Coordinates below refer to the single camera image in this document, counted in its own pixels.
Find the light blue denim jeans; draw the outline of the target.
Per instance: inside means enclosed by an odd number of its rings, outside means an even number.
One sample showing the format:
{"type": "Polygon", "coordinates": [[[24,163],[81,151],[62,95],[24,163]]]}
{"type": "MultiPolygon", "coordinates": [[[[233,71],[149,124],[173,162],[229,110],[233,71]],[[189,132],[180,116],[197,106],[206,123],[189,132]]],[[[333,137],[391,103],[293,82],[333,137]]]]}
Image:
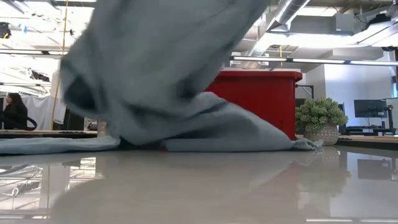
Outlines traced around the light blue denim jeans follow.
{"type": "Polygon", "coordinates": [[[269,0],[97,0],[60,61],[62,99],[107,124],[102,138],[0,139],[2,154],[103,151],[122,141],[170,152],[317,150],[208,91],[269,0]]]}

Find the red ribbed plastic bin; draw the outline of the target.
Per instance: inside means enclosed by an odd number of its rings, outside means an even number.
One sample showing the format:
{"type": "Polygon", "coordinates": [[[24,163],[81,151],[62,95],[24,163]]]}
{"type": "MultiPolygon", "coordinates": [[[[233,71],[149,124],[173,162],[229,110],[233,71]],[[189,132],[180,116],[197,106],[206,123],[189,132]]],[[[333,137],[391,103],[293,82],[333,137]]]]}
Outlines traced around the red ribbed plastic bin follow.
{"type": "Polygon", "coordinates": [[[295,85],[300,72],[222,70],[206,89],[295,137],[295,85]]]}

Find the white plastic table cover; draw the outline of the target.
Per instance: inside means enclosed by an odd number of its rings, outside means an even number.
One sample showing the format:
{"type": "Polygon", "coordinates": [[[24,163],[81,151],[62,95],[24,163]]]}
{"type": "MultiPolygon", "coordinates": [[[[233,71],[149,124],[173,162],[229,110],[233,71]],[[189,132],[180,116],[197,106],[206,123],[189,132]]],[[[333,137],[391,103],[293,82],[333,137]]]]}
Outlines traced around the white plastic table cover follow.
{"type": "Polygon", "coordinates": [[[398,224],[398,152],[0,157],[0,224],[398,224]]]}

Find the long ceiling light strip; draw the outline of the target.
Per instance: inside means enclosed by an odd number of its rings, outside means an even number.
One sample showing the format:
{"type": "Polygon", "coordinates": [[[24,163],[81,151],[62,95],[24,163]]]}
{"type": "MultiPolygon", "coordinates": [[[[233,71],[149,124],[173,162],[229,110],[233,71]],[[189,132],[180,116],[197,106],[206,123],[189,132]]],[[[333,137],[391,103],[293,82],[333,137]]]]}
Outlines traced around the long ceiling light strip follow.
{"type": "Polygon", "coordinates": [[[53,51],[53,50],[21,50],[21,49],[0,49],[0,54],[15,54],[15,55],[54,55],[61,56],[67,54],[68,51],[53,51]]]}
{"type": "Polygon", "coordinates": [[[398,67],[397,61],[338,60],[338,59],[252,57],[252,56],[230,56],[229,59],[231,61],[248,61],[248,62],[314,63],[314,64],[398,67]]]}

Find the white hanging sheet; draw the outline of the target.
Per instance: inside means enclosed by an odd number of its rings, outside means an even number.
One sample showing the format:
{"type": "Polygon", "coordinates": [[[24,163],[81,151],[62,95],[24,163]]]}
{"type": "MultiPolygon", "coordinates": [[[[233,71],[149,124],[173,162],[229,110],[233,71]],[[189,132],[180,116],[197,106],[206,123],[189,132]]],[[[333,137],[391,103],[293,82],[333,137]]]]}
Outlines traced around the white hanging sheet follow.
{"type": "Polygon", "coordinates": [[[23,96],[22,101],[28,109],[28,117],[37,123],[36,130],[51,130],[53,122],[63,124],[67,107],[59,98],[54,102],[52,96],[23,96]]]}

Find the black office desk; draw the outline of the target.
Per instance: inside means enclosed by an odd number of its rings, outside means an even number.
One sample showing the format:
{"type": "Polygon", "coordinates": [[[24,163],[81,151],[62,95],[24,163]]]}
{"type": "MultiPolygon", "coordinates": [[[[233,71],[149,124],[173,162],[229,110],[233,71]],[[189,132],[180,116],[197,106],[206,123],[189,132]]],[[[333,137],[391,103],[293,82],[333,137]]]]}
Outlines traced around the black office desk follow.
{"type": "Polygon", "coordinates": [[[382,128],[381,126],[350,126],[345,127],[342,135],[346,136],[378,136],[395,135],[397,128],[382,128]]]}

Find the black computer monitor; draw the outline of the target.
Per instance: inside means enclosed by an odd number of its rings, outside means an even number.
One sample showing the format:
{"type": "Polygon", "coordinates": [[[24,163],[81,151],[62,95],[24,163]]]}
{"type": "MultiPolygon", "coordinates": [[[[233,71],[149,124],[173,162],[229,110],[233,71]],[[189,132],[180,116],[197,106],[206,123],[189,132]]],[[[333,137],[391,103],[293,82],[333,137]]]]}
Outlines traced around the black computer monitor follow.
{"type": "Polygon", "coordinates": [[[385,100],[354,100],[356,118],[386,118],[385,100]]]}

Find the person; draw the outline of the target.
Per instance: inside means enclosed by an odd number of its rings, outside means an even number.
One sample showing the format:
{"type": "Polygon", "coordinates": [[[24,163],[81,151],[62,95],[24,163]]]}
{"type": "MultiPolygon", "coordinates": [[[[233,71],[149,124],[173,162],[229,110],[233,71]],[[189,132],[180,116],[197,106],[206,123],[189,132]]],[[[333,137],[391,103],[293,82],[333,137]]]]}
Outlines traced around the person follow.
{"type": "Polygon", "coordinates": [[[37,128],[37,122],[28,117],[28,109],[20,94],[8,93],[6,103],[6,107],[0,112],[0,122],[5,130],[34,131],[37,128]]]}

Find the silver ceiling air duct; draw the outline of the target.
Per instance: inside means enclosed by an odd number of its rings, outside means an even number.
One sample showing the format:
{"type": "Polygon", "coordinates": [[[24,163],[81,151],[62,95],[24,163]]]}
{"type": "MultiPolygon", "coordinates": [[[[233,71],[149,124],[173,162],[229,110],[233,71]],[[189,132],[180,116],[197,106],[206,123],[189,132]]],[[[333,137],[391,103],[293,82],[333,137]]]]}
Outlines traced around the silver ceiling air duct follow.
{"type": "Polygon", "coordinates": [[[262,56],[271,44],[267,41],[271,33],[287,33],[292,21],[311,0],[280,0],[277,9],[265,14],[265,20],[259,26],[259,39],[246,56],[262,56]]]}

